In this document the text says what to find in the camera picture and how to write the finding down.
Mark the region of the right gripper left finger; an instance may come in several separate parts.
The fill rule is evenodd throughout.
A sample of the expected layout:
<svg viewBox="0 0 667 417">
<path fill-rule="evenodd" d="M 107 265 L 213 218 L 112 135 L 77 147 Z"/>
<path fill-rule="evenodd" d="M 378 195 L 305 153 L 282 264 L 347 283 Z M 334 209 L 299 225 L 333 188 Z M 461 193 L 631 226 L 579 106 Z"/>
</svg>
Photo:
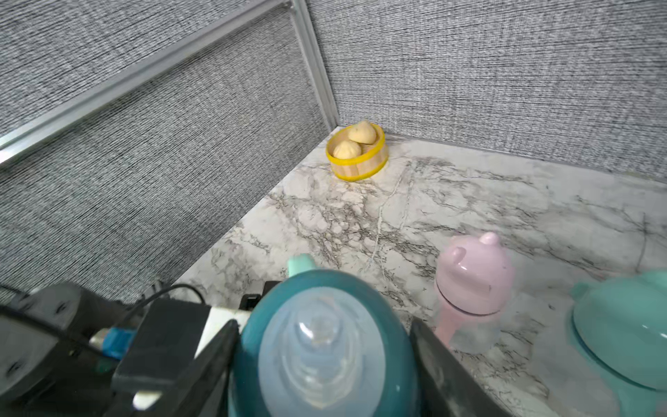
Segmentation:
<svg viewBox="0 0 667 417">
<path fill-rule="evenodd" d="M 186 368 L 175 385 L 148 410 L 146 416 L 199 416 L 210 397 L 218 401 L 215 416 L 228 416 L 228 386 L 236 345 L 240 340 L 236 320 L 228 321 L 201 354 Z"/>
</svg>

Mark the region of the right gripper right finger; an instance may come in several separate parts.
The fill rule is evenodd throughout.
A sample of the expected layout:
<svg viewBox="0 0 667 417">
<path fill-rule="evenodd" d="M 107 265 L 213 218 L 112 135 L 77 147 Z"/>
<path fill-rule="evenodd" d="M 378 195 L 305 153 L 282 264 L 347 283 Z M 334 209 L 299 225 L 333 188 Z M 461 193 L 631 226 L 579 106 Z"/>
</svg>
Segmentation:
<svg viewBox="0 0 667 417">
<path fill-rule="evenodd" d="M 420 415 L 502 417 L 510 413 L 474 380 L 419 318 L 409 334 L 420 381 Z"/>
</svg>

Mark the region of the clear bottle front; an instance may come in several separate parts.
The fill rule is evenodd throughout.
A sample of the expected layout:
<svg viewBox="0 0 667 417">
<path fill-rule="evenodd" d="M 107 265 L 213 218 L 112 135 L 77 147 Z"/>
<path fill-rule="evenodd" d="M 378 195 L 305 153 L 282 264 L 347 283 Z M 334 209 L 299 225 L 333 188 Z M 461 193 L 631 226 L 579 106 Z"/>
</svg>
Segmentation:
<svg viewBox="0 0 667 417">
<path fill-rule="evenodd" d="M 466 354 L 484 354 L 500 338 L 501 317 L 500 312 L 488 316 L 461 314 L 450 347 Z"/>
</svg>

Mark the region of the pink bottle cap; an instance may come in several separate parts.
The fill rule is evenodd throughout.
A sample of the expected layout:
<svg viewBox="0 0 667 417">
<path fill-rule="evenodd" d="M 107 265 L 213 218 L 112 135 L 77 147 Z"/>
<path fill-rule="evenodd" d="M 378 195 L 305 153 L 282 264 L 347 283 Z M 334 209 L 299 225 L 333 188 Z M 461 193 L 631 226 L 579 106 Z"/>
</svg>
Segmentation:
<svg viewBox="0 0 667 417">
<path fill-rule="evenodd" d="M 500 237 L 455 236 L 441 252 L 436 286 L 441 295 L 473 316 L 497 314 L 509 302 L 516 272 Z"/>
</svg>

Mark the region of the mint bottle cap front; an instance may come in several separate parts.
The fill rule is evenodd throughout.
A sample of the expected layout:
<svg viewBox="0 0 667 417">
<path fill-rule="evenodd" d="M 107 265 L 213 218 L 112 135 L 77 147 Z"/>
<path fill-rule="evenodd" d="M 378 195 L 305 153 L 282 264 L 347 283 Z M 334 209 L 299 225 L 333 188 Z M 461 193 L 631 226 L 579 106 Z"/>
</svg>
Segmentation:
<svg viewBox="0 0 667 417">
<path fill-rule="evenodd" d="M 666 272 L 578 283 L 571 323 L 592 356 L 639 386 L 666 389 Z"/>
</svg>

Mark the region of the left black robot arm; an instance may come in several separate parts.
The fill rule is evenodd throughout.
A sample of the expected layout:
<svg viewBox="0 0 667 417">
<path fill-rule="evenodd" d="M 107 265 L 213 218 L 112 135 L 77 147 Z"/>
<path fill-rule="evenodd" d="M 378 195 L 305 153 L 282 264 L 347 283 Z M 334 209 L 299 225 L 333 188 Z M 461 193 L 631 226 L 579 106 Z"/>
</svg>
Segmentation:
<svg viewBox="0 0 667 417">
<path fill-rule="evenodd" d="M 130 311 L 75 283 L 58 283 L 7 304 L 88 342 Z M 101 416 L 114 400 L 115 363 L 29 324 L 1 317 L 3 416 Z"/>
</svg>

